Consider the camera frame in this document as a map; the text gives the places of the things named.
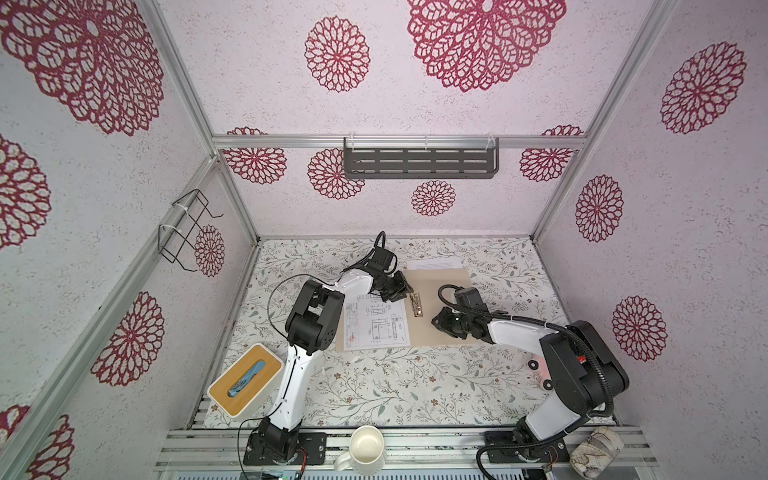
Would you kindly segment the white technical drawing sheet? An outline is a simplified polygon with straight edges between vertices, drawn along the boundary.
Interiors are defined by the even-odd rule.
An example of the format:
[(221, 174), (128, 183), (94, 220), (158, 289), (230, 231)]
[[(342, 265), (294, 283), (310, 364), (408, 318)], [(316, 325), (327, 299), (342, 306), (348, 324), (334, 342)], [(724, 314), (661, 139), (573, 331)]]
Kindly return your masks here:
[(405, 301), (384, 302), (378, 295), (347, 297), (341, 335), (342, 351), (409, 347)]

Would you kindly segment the beige manila folder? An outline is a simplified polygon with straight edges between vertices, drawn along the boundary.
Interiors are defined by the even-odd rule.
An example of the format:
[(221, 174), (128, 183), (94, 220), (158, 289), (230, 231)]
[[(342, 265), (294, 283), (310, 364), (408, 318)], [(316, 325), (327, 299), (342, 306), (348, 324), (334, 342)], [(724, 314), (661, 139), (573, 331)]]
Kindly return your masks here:
[[(438, 299), (437, 290), (444, 284), (453, 284), (460, 287), (472, 285), (469, 272), (462, 269), (448, 270), (406, 270), (405, 278), (413, 288), (413, 292), (405, 299), (408, 317), (408, 328), (411, 345), (409, 347), (433, 347), (458, 345), (461, 341), (447, 334), (439, 332), (432, 326), (431, 320), (440, 312), (444, 304)], [(339, 331), (335, 339), (335, 349), (341, 339), (343, 326), (343, 314), (339, 324)]]

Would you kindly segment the white printed text sheet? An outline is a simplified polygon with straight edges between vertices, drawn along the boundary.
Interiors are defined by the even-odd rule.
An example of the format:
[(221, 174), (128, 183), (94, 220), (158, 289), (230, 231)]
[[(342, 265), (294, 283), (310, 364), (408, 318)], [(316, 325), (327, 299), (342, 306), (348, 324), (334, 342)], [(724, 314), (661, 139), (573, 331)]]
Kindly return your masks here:
[(405, 265), (408, 270), (448, 270), (462, 269), (463, 261), (459, 257), (440, 257), (431, 259), (409, 260)]

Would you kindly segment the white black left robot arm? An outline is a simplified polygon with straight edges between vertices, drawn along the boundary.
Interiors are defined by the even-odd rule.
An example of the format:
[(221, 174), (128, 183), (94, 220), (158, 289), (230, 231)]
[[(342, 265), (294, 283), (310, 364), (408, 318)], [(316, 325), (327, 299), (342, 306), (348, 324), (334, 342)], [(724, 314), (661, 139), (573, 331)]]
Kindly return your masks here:
[(359, 299), (376, 300), (382, 310), (412, 292), (397, 269), (397, 256), (384, 247), (342, 270), (339, 278), (325, 282), (311, 276), (302, 286), (286, 322), (289, 344), (287, 373), (270, 408), (268, 420), (281, 431), (299, 428), (304, 414), (310, 374), (322, 352), (334, 342), (346, 304)]

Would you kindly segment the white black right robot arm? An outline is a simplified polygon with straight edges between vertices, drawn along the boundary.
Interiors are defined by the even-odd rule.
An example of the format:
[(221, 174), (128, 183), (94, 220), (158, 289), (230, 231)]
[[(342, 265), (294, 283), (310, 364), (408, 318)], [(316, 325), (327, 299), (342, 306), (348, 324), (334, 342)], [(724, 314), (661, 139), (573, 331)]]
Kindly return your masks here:
[(593, 418), (612, 416), (615, 397), (630, 386), (623, 366), (587, 321), (562, 326), (491, 311), (474, 287), (445, 284), (438, 288), (437, 296), (444, 307), (432, 325), (440, 332), (524, 350), (537, 356), (546, 368), (552, 392), (518, 422), (514, 445), (547, 445)]

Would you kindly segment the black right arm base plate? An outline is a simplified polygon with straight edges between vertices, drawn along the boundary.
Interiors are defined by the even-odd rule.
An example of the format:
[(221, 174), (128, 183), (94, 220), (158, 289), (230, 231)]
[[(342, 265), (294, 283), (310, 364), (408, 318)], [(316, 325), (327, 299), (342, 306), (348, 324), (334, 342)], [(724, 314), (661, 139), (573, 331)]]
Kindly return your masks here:
[(514, 428), (487, 431), (483, 434), (486, 454), (491, 464), (567, 463), (570, 454), (563, 436), (551, 440), (552, 434), (539, 438), (527, 425), (528, 417)]

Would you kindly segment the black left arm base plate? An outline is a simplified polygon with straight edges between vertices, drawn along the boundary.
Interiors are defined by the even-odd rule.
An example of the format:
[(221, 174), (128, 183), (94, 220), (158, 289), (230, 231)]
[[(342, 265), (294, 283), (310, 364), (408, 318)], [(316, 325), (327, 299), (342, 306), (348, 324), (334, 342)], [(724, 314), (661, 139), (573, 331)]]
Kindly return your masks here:
[(278, 428), (262, 419), (249, 434), (245, 447), (245, 466), (316, 466), (325, 462), (328, 435), (324, 432)]

